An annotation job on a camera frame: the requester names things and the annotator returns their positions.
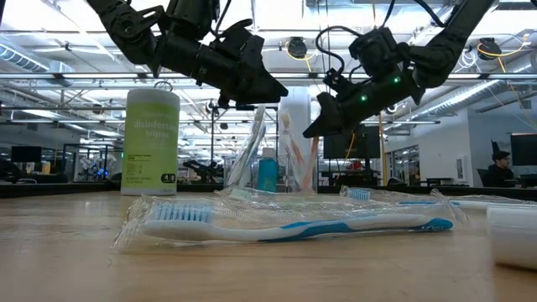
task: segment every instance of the clear plastic wrapper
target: clear plastic wrapper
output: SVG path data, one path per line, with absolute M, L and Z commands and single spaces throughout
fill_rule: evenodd
M 114 249 L 150 251 L 185 244 L 295 241 L 349 232 L 439 231 L 437 226 L 431 229 L 430 223 L 447 221 L 447 228 L 457 228 L 467 222 L 462 211 L 441 195 L 435 195 L 437 202 L 432 204 L 402 206 L 249 188 L 228 188 L 219 194 L 216 199 L 142 196 L 129 209 Z
M 287 174 L 288 184 L 293 192 L 313 191 L 313 174 L 317 159 L 319 138 L 313 138 L 311 149 L 304 154 L 296 143 L 296 137 L 290 131 L 294 127 L 288 112 L 279 112 L 279 141 L 289 156 L 290 172 Z
M 350 188 L 342 186 L 340 191 L 341 197 L 352 198 L 361 202 L 389 202 L 400 205 L 426 204 L 437 202 L 431 199 L 431 196 L 440 194 L 438 190 L 432 190 L 431 195 L 412 195 L 401 192 L 374 190 L 366 188 Z M 511 198 L 494 196 L 494 195 L 467 195 L 446 197 L 452 205 L 461 207 L 465 210 L 486 210 L 488 204 L 525 204 L 537 205 L 536 202 L 527 200 L 515 200 Z
M 250 171 L 251 163 L 258 154 L 259 144 L 263 140 L 267 130 L 264 115 L 265 107 L 260 106 L 255 112 L 250 135 L 244 140 L 242 145 L 241 155 L 235 161 L 227 175 L 225 186 L 237 185 L 244 187 L 248 182 L 252 181 L 252 173 Z

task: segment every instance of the blue bottle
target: blue bottle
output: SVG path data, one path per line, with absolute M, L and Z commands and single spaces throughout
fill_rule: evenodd
M 258 165 L 258 190 L 276 192 L 278 164 L 275 158 L 276 150 L 273 148 L 263 148 L 263 155 Z

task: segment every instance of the toothbrush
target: toothbrush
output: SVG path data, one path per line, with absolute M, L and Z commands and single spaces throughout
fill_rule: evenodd
M 209 206 L 161 204 L 153 220 L 142 226 L 144 234 L 189 242 L 290 242 L 322 234 L 371 231 L 444 231 L 453 227 L 446 219 L 414 214 L 377 214 L 329 221 L 300 221 L 258 230 L 232 229 L 211 224 Z

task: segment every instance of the ceiling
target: ceiling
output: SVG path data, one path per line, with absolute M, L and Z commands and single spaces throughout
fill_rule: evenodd
M 68 106 L 73 107 L 91 107 L 96 104 L 102 104 L 104 107 L 124 107 L 129 89 L 154 85 L 156 81 L 153 79 L 146 81 L 113 79 L 99 81 L 98 73 L 100 72 L 140 73 L 149 70 L 147 66 L 134 65 L 125 59 L 111 41 L 98 16 L 85 1 L 59 0 L 51 4 L 52 2 L 54 1 L 7 1 L 3 24 L 0 28 L 0 45 L 8 44 L 37 62 L 51 62 L 53 60 L 68 65 L 72 69 L 69 71 L 72 72 L 95 73 L 96 80 L 91 78 L 73 80 L 72 86 L 62 87 L 51 85 L 48 81 L 43 80 L 18 79 L 7 81 L 8 84 L 12 85 L 11 88 L 14 86 L 41 95 L 43 97 L 41 102 L 37 102 L 37 97 L 27 99 L 36 106 L 55 107 L 60 104 L 63 97 L 63 100 L 72 99 Z M 166 7 L 168 2 L 165 0 L 133 0 L 133 7 L 138 10 L 155 5 Z M 445 4 L 451 3 L 450 1 L 430 0 L 426 2 L 441 16 L 446 10 L 449 12 L 449 6 Z M 225 3 L 225 0 L 221 0 L 222 8 Z M 267 70 L 272 73 L 305 74 L 309 72 L 304 61 L 293 60 L 285 48 L 280 49 L 280 46 L 285 46 L 290 37 L 303 37 L 309 48 L 308 53 L 313 55 L 310 60 L 311 72 L 323 73 L 329 66 L 339 66 L 339 63 L 337 60 L 330 60 L 328 56 L 315 52 L 314 39 L 319 30 L 327 25 L 337 24 L 366 33 L 374 26 L 382 24 L 388 3 L 389 1 L 385 0 L 321 0 L 317 6 L 315 1 L 311 0 L 233 0 L 222 22 L 221 29 L 231 26 L 236 21 L 253 18 L 254 24 L 250 30 L 265 38 L 263 62 Z M 528 56 L 537 45 L 537 33 L 535 32 L 537 10 L 528 6 L 528 3 L 529 1 L 497 2 L 496 10 L 483 18 L 468 40 L 468 45 L 475 46 L 480 38 L 491 37 L 495 38 L 504 53 L 508 53 L 520 49 L 521 43 L 524 42 L 524 47 L 515 54 L 504 58 L 507 70 L 512 71 L 509 69 L 512 63 L 515 64 L 515 61 Z M 420 6 L 407 0 L 396 2 L 395 10 L 387 25 L 398 42 L 412 42 L 417 45 L 425 45 L 435 34 L 440 32 L 439 28 L 430 26 L 430 16 Z M 209 34 L 203 43 L 208 44 L 211 39 L 212 36 Z M 354 37 L 343 32 L 334 32 L 330 35 L 330 48 L 346 61 L 346 72 L 359 65 L 359 62 L 353 60 L 347 51 L 348 45 L 353 40 Z M 460 64 L 453 71 L 456 73 L 498 72 L 499 66 L 496 60 L 474 59 L 475 57 L 472 55 L 461 58 Z M 23 73 L 28 71 L 8 61 L 0 60 L 0 72 Z M 182 122 L 207 120 L 205 106 L 210 100 L 216 100 L 219 92 L 209 86 L 197 87 L 192 80 L 170 80 L 169 82 L 175 87 L 174 92 L 181 98 L 180 120 Z M 471 86 L 476 83 L 477 81 L 451 81 L 445 86 L 428 90 L 421 106 L 435 102 L 459 86 Z M 284 84 L 287 86 L 308 86 L 310 88 L 308 98 L 313 101 L 312 118 L 319 114 L 320 107 L 315 101 L 315 95 L 326 89 L 324 85 L 310 80 L 296 82 L 289 80 L 284 81 Z M 524 89 L 531 87 L 531 83 L 523 86 Z M 504 99 L 509 98 L 509 95 L 501 91 L 497 97 Z M 4 104 L 10 105 L 8 99 L 3 99 L 3 101 Z M 485 107 L 492 102 L 496 102 L 496 99 L 483 98 L 481 105 L 474 104 L 472 108 Z M 415 112 L 420 109 L 409 100 L 405 100 L 399 105 L 396 114 L 386 116 L 385 120 L 397 121 L 410 111 Z M 502 111 L 498 110 L 497 112 L 505 111 L 505 114 L 519 114 L 518 110 L 520 110 L 518 105 L 513 104 L 508 110 L 503 108 Z M 90 120 L 124 118 L 122 110 L 105 111 L 101 115 L 91 111 L 78 112 L 76 110 L 58 113 Z M 268 133 L 275 133 L 276 127 L 273 120 L 276 118 L 276 112 L 268 110 L 268 113 L 271 115 L 266 118 Z M 24 116 L 36 118 L 36 116 L 28 114 Z M 236 143 L 237 138 L 249 133 L 250 124 L 242 121 L 251 121 L 253 112 L 230 110 L 220 119 L 221 121 L 239 122 L 230 122 L 228 130 L 217 129 L 221 140 L 218 142 L 220 148 L 215 150 L 215 154 L 236 152 L 241 145 Z M 190 148 L 189 153 L 203 153 L 203 147 L 208 143 L 210 145 L 209 126 L 208 124 L 201 124 L 201 126 L 181 124 L 180 139 L 191 142 L 190 146 L 200 146 L 199 148 Z M 97 127 L 102 130 L 100 125 L 84 126 L 83 128 L 91 130 Z M 113 128 L 107 127 L 106 130 L 121 133 L 122 126 L 118 124 Z M 274 146 L 274 139 L 268 139 L 263 144 Z

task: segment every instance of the desk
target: desk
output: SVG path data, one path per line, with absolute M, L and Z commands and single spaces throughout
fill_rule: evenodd
M 445 183 L 451 182 L 453 182 L 453 179 L 448 177 L 428 178 L 425 181 L 420 181 L 420 183 L 427 184 L 428 187 L 433 185 L 444 185 Z
M 115 254 L 132 197 L 0 200 L 2 301 L 534 301 L 537 273 L 495 267 L 483 214 L 436 234 Z

